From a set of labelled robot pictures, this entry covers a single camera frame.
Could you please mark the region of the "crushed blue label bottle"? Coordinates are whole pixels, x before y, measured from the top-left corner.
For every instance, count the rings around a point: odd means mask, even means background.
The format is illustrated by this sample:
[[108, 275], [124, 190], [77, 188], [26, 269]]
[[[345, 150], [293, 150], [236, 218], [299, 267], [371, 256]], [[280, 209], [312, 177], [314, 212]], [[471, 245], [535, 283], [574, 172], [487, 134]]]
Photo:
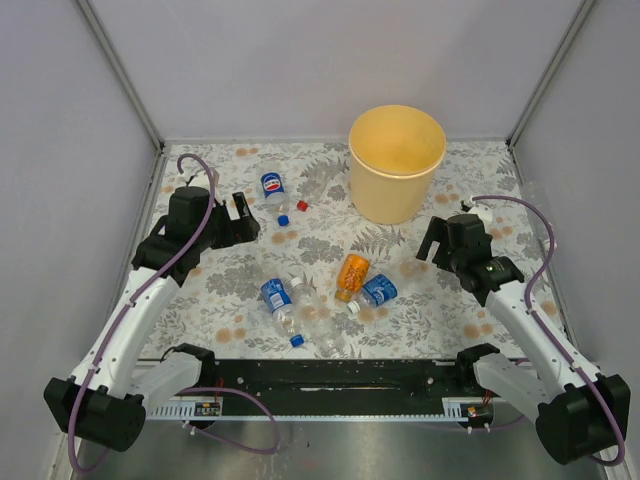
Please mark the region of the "crushed blue label bottle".
[[428, 265], [421, 260], [409, 258], [381, 270], [367, 280], [347, 303], [350, 313], [358, 313], [365, 308], [378, 308], [409, 291], [418, 284], [428, 271]]

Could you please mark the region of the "orange label plastic bottle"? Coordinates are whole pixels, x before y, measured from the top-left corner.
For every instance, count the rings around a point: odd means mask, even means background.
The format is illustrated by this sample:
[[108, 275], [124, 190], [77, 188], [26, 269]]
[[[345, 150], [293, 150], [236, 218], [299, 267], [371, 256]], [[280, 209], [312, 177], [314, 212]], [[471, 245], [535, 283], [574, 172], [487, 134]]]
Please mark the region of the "orange label plastic bottle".
[[357, 254], [348, 254], [337, 277], [335, 298], [348, 303], [365, 283], [369, 268], [370, 262], [367, 259]]

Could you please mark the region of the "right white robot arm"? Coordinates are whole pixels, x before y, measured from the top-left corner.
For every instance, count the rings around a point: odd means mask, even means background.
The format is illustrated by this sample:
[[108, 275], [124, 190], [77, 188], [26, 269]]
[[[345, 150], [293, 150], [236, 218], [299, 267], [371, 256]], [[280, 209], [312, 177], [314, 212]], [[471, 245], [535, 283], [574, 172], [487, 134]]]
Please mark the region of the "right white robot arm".
[[492, 237], [476, 214], [431, 219], [416, 255], [454, 274], [507, 329], [534, 371], [514, 366], [492, 347], [468, 350], [455, 371], [457, 388], [469, 396], [490, 390], [535, 426], [546, 452], [566, 465], [614, 447], [609, 465], [621, 463], [631, 391], [619, 375], [604, 375], [556, 328], [531, 295], [522, 272], [496, 256]]

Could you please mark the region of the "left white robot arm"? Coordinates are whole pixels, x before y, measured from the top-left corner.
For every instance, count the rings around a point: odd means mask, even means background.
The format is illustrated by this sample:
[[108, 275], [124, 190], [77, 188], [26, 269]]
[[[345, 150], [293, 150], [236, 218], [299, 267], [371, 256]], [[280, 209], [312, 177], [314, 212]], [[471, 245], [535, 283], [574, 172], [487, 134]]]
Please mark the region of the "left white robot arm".
[[98, 339], [66, 379], [52, 378], [44, 399], [60, 429], [117, 452], [136, 441], [149, 413], [184, 389], [205, 395], [219, 380], [212, 351], [183, 343], [133, 375], [155, 323], [208, 249], [257, 239], [259, 223], [243, 193], [237, 216], [202, 187], [180, 187], [167, 214], [138, 245], [125, 290]]

